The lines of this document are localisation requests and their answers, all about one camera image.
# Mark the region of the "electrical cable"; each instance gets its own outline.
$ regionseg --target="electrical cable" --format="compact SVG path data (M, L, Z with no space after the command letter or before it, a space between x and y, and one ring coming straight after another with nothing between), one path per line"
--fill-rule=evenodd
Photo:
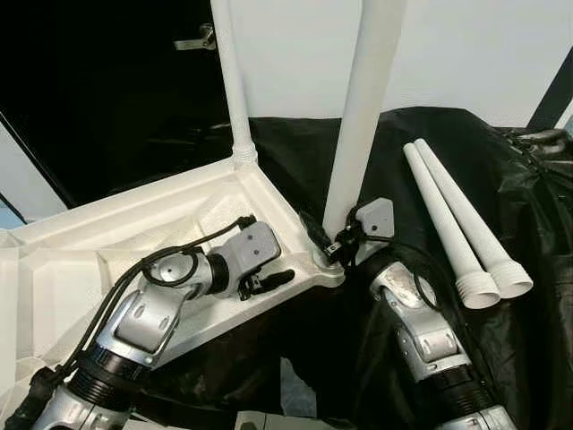
M439 264L436 259L433 257L433 255L431 255L430 253L428 253L427 251L424 251L422 248L419 248L417 246L414 245L410 245L407 244L405 242L399 242L395 239L392 239L391 237L376 237L376 236L364 236L365 240L371 240L373 242L382 242L382 243L386 243L389 245L398 245L398 246L403 246L411 251L414 251L418 254L420 254L421 256L423 256L424 258L426 258L427 260L430 261L430 263L437 267L440 270L440 275L443 278L444 281L446 281L446 283L448 283L448 276L446 276L446 274L444 273L443 269L441 268L441 264Z
M420 277L417 273L414 273L414 285L415 289L418 291L418 295L422 298L423 302L428 305L430 309L436 312L441 312L438 306L436 306L432 301L426 296L426 293L423 292L422 284L420 283Z
M67 358L65 363L56 369L56 375L58 378L64 379L71 372L70 370L71 370L73 363L77 360L77 356L80 354L81 349L85 346L86 342L90 338L91 333L98 326L98 323L101 320L102 314L104 314L106 309L109 309L110 304L116 303L116 301L113 299L115 299L115 297L117 296L116 293L117 293L118 289L128 279L127 275L129 275L131 273L131 271L134 270L134 268L135 268L135 266L130 268L128 271L126 271L119 278L119 280L115 283L115 285L107 292L106 296L104 297L104 300L102 301L101 305L99 306L98 311L96 312L96 314L91 319L90 325L88 326L86 331L83 333L83 335L82 335L80 341L78 342L76 348L73 350L72 354L70 354L70 356Z

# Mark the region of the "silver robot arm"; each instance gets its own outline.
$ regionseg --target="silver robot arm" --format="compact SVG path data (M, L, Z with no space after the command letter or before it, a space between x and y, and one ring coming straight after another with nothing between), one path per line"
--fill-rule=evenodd
M169 342L183 303L206 294L228 297L247 284L242 297L256 294L253 285L261 283L254 273L280 252L270 227L254 222L207 255L194 248L157 259L142 271L138 288L116 308L81 355L71 381L57 387L32 428L122 428L132 396ZM286 274L282 283L293 275Z
M506 409L496 405L480 384L456 333L435 308L432 287L416 277L402 262L394 262L380 271L370 291L391 310L402 356L425 397L428 413L423 415L435 417L441 423L435 428L440 430L515 430Z

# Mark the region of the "black plastic sheet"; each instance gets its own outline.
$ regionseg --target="black plastic sheet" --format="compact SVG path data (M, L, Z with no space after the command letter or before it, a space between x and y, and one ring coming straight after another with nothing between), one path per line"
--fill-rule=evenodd
M337 119L252 120L262 169L297 210L317 220L324 211L339 124ZM447 259L402 154L402 146L419 137L529 272L535 286L528 294L481 311L459 303ZM397 239L428 251L447 271L449 283L436 280L434 285L444 314L519 429L573 428L571 153L568 142L548 160L538 147L464 110L414 107L381 116L363 181L361 200L382 196L394 202ZM263 376L261 369L288 357L317 392L321 417L351 417L360 428L414 428L423 418L415 417L406 401L400 379L404 363L383 314L374 315L376 330L369 331L366 355L357 356L371 311L372 301L359 282L334 290L312 288L166 366L154 383L182 402L204 403L193 387L209 386L215 376L198 372L193 358L203 354L201 363L208 363L217 356L220 384L203 400L228 399L230 390L222 382L232 380L236 406L273 411L268 391L260 395L250 387L259 380L277 383L271 371ZM243 342L245 333L250 341ZM234 354L247 355L249 361L237 369ZM185 379L189 374L194 379ZM362 393L359 405L357 391Z

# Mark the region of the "black cable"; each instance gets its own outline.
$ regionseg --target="black cable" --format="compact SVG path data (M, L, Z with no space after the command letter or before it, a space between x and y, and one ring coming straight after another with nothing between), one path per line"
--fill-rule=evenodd
M129 285L135 279L137 274L140 272L142 267L143 267L142 262L135 263L134 266L132 266L126 273L124 273L124 275L122 275L122 277L120 277L120 279L117 280L117 282L114 285L115 293L113 296L113 300L110 302L109 306L107 307L106 312L102 316L102 318L99 322L99 326L96 329L94 336L92 337L91 343L93 343L95 341L97 336L104 329L104 327L106 326L107 320L109 320L109 317L111 316L111 314L115 310L115 306L117 305L117 303L121 299L124 292L127 290L127 287L129 287Z
M426 303L430 309L441 313L439 307L432 303L432 301L426 296L426 293L423 292L422 284L420 283L420 277L417 273L414 273L414 285L415 289L418 291L418 295L422 298L423 302Z
M81 350L83 349L83 347L86 345L86 343L90 339L91 333L94 332L94 330L96 330L96 334L92 338L92 339L95 339L98 336L98 334L101 332L101 330L104 327L104 324L102 324L102 322L107 321L107 319L109 318L109 315L111 315L111 312L113 312L115 305L117 304L117 301L119 300L119 298L123 294L123 291L125 291L125 288L127 287L127 285L129 285L129 283L133 280L133 278L137 274L137 271L135 271L135 269L136 268L139 269L138 265L139 265L139 263L135 264L128 271L126 271L117 280L117 282L114 284L114 286L107 292L106 296L104 297L104 300L102 301L101 305L99 306L98 311L96 312L96 314L91 319L90 325L88 326L86 331L83 333L83 335L82 335L80 341L78 342L76 348L73 350L72 354L70 354L70 356L65 361L65 363L56 369L56 374L57 374L58 378L61 378L63 380L68 374L70 374L72 372L71 368L72 368L73 364L77 361L77 358L78 358L79 354L81 353Z
M438 267L441 270L441 264L439 264L436 259L433 257L433 255L431 255L430 253L428 253L427 251L423 250L422 248L419 248L417 246L414 245L410 245L407 244L405 242L399 242L391 237L376 237L376 236L365 236L365 240L371 240L373 242L383 242L389 245L398 245L398 246L403 246L405 248L408 248L412 251L415 251L416 253L422 255L423 257L427 258L432 265L435 265L436 267ZM446 276L445 273L441 273L440 274L443 278L443 280L447 281L448 277Z

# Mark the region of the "white pole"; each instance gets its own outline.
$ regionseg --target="white pole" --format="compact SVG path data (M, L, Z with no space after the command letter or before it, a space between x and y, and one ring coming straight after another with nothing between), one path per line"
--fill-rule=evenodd
M512 298L529 291L534 283L527 272L521 264L509 257L425 140L416 140L415 147L430 170L449 208L454 212L459 226L464 230L467 239L475 249L475 253L485 269L493 276L493 280L500 289L501 298Z
M404 146L404 153L441 244L446 250L449 263L456 274L456 287L462 302L470 309L495 305L500 300L500 292L492 276L483 271L475 258L472 248L441 196L438 186L433 182L432 175L423 163L418 150L413 143L409 143Z
M221 59L223 81L231 129L233 130L233 159L237 166L257 161L257 150L251 139L249 117L243 91L243 80L237 61L233 23L228 0L211 0L211 11L217 36L218 55Z
M334 237L356 205L398 45L406 0L363 0L360 30L322 222Z

